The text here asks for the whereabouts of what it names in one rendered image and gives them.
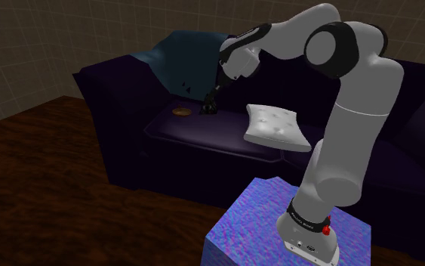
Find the dark purple sofa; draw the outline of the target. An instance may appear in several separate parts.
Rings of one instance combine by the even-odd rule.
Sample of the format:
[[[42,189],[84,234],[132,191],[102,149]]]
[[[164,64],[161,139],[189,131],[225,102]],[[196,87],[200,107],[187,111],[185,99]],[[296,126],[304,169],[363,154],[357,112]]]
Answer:
[[[425,261],[425,64],[403,61],[397,101],[372,150],[362,198],[348,213],[371,225],[374,244]],[[221,208],[253,178],[298,185],[310,153],[244,140],[248,104],[292,110],[311,145],[322,139],[340,83],[302,57],[260,53],[255,76],[217,96],[215,115],[171,94],[147,63],[124,55],[82,68],[75,81],[91,111],[111,184]],[[182,106],[192,114],[172,113]]]

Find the dark teal blanket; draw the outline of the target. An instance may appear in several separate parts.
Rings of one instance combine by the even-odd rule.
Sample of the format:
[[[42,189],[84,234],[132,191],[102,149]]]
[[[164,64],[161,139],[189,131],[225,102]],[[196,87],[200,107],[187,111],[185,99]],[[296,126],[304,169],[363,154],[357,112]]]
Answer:
[[[216,84],[220,46],[228,37],[220,32],[175,30],[151,50],[132,56],[147,63],[171,94],[203,101]]]

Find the white tufted cushion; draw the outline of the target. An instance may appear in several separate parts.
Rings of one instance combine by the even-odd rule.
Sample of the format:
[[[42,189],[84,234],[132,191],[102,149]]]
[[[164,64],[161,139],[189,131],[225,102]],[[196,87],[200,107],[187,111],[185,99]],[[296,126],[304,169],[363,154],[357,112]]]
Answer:
[[[278,150],[311,151],[294,111],[259,104],[248,104],[246,110],[249,125],[243,137],[245,141]]]

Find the blue purple patterned robot stand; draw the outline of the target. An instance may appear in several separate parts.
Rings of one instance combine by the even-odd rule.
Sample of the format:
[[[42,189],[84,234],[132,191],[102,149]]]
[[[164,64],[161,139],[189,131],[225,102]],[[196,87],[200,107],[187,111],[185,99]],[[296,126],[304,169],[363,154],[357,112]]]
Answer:
[[[279,177],[255,178],[205,237],[200,266],[315,266],[289,252],[276,230],[297,188]],[[371,226],[335,207],[336,266],[371,266]]]

